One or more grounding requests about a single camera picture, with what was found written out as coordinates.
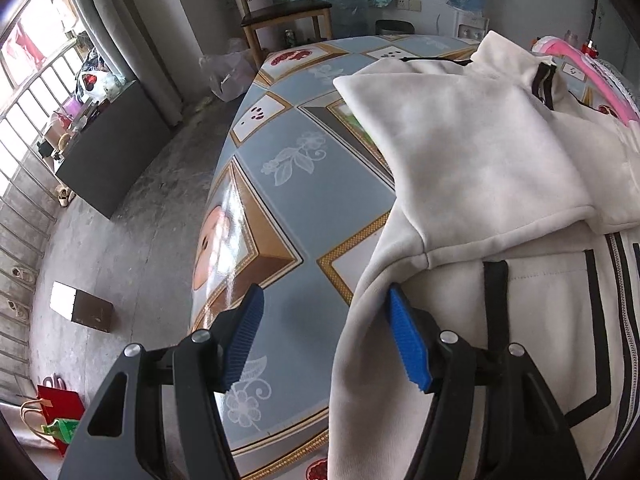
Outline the beige zip-up jacket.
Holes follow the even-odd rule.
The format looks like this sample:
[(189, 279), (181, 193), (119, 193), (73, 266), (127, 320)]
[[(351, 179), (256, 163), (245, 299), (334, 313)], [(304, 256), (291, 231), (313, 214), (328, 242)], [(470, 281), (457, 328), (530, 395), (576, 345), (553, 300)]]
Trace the beige zip-up jacket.
[(395, 201), (352, 297), (329, 403), (333, 479), (406, 476), (431, 398), (385, 300), (488, 346), (486, 289), (565, 417), (583, 479), (639, 474), (639, 128), (580, 104), (497, 34), (469, 61), (381, 60), (335, 88), (390, 166)]

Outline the green gift bag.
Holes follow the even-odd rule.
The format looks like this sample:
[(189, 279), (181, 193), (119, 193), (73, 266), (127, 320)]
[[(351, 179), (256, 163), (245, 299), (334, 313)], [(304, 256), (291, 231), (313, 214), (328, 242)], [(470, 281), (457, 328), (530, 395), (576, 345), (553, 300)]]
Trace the green gift bag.
[(58, 442), (70, 444), (78, 426), (79, 422), (77, 419), (57, 418), (50, 424), (42, 425), (41, 432), (45, 436), (52, 437)]

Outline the red paper bag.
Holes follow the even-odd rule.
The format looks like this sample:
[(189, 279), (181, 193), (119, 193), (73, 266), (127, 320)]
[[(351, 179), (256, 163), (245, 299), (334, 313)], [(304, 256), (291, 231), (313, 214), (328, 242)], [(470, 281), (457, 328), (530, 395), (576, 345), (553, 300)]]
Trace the red paper bag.
[[(44, 378), (42, 384), (37, 386), (37, 394), (39, 411), (46, 421), (42, 425), (50, 424), (57, 418), (77, 419), (80, 422), (85, 413), (84, 404), (82, 404), (79, 394), (67, 388), (66, 382), (57, 374)], [(51, 441), (58, 452), (64, 456), (70, 444), (64, 444), (52, 437), (45, 436), (41, 432), (41, 426), (39, 427), (40, 434)]]

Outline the brown cardboard box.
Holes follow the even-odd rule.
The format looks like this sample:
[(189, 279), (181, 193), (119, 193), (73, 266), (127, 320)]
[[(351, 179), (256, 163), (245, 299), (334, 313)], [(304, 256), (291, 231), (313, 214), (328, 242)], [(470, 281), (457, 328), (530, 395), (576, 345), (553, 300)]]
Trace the brown cardboard box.
[(72, 323), (103, 333), (111, 331), (113, 304), (84, 290), (54, 282), (50, 309)]

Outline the dark grey cabinet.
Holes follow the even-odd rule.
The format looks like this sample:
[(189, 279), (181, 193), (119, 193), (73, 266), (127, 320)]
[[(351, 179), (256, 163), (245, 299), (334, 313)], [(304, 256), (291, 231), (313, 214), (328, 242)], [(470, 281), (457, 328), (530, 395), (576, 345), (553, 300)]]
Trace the dark grey cabinet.
[(171, 130), (142, 85), (131, 81), (74, 135), (55, 175), (103, 217), (111, 218), (170, 140)]

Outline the patterned blue tablecloth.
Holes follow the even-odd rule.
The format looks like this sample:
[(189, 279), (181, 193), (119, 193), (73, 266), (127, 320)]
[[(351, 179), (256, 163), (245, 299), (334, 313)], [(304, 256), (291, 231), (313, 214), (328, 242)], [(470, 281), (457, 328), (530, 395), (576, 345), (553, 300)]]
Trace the patterned blue tablecloth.
[(268, 56), (233, 119), (198, 237), (194, 330), (265, 314), (242, 376), (217, 396), (244, 479), (333, 479), (329, 403), (352, 297), (395, 201), (390, 166), (335, 88), (394, 58), (466, 62), (480, 44), (431, 36), (330, 40)]

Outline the pink patterned garment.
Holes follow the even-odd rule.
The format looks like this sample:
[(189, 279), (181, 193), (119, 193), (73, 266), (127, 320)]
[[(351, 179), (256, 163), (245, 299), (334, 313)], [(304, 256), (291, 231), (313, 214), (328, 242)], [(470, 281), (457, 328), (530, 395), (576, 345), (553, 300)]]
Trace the pink patterned garment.
[(613, 65), (592, 58), (565, 40), (553, 36), (537, 40), (532, 51), (553, 58), (568, 91), (585, 106), (611, 115), (625, 125), (639, 121), (636, 90)]

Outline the clear plastic bag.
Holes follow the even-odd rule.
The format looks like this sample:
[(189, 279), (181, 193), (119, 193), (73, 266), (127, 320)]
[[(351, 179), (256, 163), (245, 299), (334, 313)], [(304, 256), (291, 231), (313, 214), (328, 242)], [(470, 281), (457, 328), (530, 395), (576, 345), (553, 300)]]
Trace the clear plastic bag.
[(224, 102), (246, 93), (256, 76), (250, 49), (241, 38), (231, 38), (224, 54), (201, 56), (198, 65), (213, 95)]

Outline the white water dispenser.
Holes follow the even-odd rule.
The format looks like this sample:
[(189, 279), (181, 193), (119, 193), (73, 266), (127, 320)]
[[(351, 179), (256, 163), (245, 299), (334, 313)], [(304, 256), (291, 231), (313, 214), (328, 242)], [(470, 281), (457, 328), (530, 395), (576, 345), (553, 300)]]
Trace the white water dispenser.
[(483, 14), (477, 14), (459, 9), (454, 10), (454, 38), (471, 42), (481, 42), (489, 28), (489, 18)]

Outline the black trash bin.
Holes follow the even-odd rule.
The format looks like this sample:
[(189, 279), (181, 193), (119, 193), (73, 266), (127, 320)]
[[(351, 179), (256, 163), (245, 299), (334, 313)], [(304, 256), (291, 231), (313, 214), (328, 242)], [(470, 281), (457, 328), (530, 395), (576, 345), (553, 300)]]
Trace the black trash bin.
[(416, 33), (413, 24), (410, 22), (390, 20), (389, 18), (376, 20), (374, 28), (376, 36), (406, 36)]

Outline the grey curtain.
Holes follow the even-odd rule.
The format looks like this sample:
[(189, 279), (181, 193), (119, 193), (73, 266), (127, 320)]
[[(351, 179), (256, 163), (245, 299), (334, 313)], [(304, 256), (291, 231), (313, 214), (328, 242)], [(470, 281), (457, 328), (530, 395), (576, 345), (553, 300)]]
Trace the grey curtain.
[(89, 0), (116, 66), (137, 78), (169, 125), (204, 91), (202, 50), (181, 0)]

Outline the wooden chair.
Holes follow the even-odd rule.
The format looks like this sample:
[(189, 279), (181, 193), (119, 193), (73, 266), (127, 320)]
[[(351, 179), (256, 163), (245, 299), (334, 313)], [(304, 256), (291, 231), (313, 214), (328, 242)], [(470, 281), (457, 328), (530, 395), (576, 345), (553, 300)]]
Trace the wooden chair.
[(284, 3), (276, 3), (259, 10), (250, 10), (248, 0), (241, 0), (241, 8), (244, 12), (241, 20), (245, 39), (250, 47), (250, 53), (257, 68), (264, 62), (264, 49), (259, 42), (257, 31), (265, 27), (294, 22), (302, 18), (310, 18), (314, 26), (314, 36), (322, 41), (319, 18), (323, 18), (326, 39), (333, 38), (331, 23), (332, 4), (323, 0), (294, 0)]

